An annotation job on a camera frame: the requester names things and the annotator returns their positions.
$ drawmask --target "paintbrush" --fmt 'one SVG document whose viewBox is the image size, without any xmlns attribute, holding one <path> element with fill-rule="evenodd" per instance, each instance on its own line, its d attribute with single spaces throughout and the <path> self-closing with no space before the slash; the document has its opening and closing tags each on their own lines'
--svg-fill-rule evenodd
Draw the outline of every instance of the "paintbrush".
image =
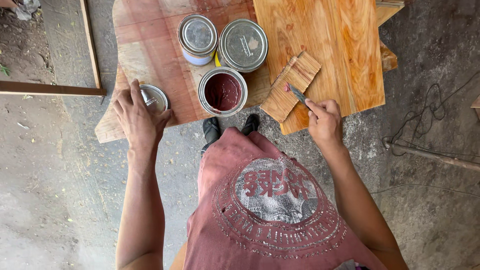
<svg viewBox="0 0 480 270">
<path fill-rule="evenodd" d="M 300 100 L 300 102 L 305 104 L 305 99 L 306 99 L 305 95 L 302 94 L 300 90 L 296 89 L 295 86 L 293 86 L 291 83 L 288 83 L 288 87 L 290 88 L 290 90 L 292 90 L 293 94 Z"/>
</svg>

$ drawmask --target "silver paint can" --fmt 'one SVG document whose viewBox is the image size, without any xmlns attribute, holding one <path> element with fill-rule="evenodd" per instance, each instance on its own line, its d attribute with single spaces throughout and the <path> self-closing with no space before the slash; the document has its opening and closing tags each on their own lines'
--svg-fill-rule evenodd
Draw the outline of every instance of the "silver paint can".
<svg viewBox="0 0 480 270">
<path fill-rule="evenodd" d="M 238 19 L 225 26 L 220 34 L 215 65 L 248 73 L 263 64 L 267 52 L 264 30 L 251 20 Z"/>
<path fill-rule="evenodd" d="M 215 55 L 218 32 L 207 17 L 191 14 L 178 27 L 178 39 L 184 58 L 195 66 L 208 64 Z"/>
<path fill-rule="evenodd" d="M 213 95 L 212 90 L 219 90 Z M 247 83 L 242 75 L 229 67 L 216 67 L 203 75 L 198 86 L 198 99 L 210 114 L 228 117 L 238 113 L 247 102 Z"/>
<path fill-rule="evenodd" d="M 140 92 L 149 111 L 163 112 L 170 109 L 170 101 L 159 87 L 148 84 L 140 85 Z"/>
</svg>

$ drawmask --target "yellow label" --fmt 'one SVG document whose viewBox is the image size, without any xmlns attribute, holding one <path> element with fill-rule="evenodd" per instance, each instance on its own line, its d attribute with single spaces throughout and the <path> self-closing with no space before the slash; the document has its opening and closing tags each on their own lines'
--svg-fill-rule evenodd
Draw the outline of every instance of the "yellow label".
<svg viewBox="0 0 480 270">
<path fill-rule="evenodd" d="M 215 52 L 215 66 L 221 67 L 220 61 L 218 60 L 218 52 Z"/>
</svg>

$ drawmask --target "concrete floor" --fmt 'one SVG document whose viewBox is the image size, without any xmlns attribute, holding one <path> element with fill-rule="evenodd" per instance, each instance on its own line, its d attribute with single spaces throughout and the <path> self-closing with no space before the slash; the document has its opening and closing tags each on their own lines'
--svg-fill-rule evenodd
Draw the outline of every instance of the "concrete floor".
<svg viewBox="0 0 480 270">
<path fill-rule="evenodd" d="M 56 30 L 58 23 L 81 22 L 75 13 L 81 16 L 80 7 L 67 0 L 41 2 L 58 84 L 93 86 L 88 51 L 78 41 L 83 26 Z M 97 52 L 102 82 L 109 94 L 116 70 L 112 4 L 99 0 L 90 7 L 94 36 L 101 40 Z M 430 85 L 441 85 L 444 100 L 480 70 L 479 18 L 479 0 L 422 0 L 405 7 L 380 27 L 382 41 L 399 59 L 397 70 L 384 73 L 386 105 L 344 119 L 345 143 L 354 164 L 411 269 L 480 265 L 480 172 L 408 154 L 396 157 L 381 143 L 382 137 L 397 133 L 408 111 L 420 112 L 425 100 L 438 106 L 438 91 L 426 96 Z M 479 83 L 480 78 L 474 78 L 446 101 L 436 114 L 444 112 L 444 119 L 434 120 L 430 132 L 414 143 L 479 156 L 480 124 L 469 108 L 480 94 Z M 0 269 L 114 267 L 128 143 L 100 145 L 96 140 L 94 127 L 108 102 L 0 97 Z M 258 108 L 222 120 L 221 126 L 241 127 L 252 112 L 261 117 L 260 132 L 305 165 L 333 201 L 330 173 L 306 131 L 283 136 L 278 124 Z M 428 113 L 422 119 L 423 130 L 430 119 Z M 19 120 L 36 126 L 23 130 L 15 126 Z M 414 127 L 406 125 L 404 139 L 412 140 Z M 201 122 L 189 123 L 167 129 L 160 143 L 156 173 L 167 223 L 165 268 L 185 242 L 186 220 L 197 204 L 202 135 Z"/>
</svg>

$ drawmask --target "hand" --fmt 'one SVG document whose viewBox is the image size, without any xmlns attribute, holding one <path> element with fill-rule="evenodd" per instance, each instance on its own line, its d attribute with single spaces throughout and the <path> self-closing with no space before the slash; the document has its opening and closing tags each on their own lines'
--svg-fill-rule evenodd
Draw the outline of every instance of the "hand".
<svg viewBox="0 0 480 270">
<path fill-rule="evenodd" d="M 152 150 L 162 139 L 163 130 L 172 116 L 172 110 L 153 114 L 147 106 L 140 92 L 137 79 L 130 84 L 130 89 L 122 90 L 118 99 L 113 103 L 130 149 Z"/>
<path fill-rule="evenodd" d="M 318 148 L 324 155 L 341 149 L 344 145 L 340 106 L 333 99 L 316 104 L 307 98 L 305 104 L 311 109 L 308 132 Z"/>
</svg>

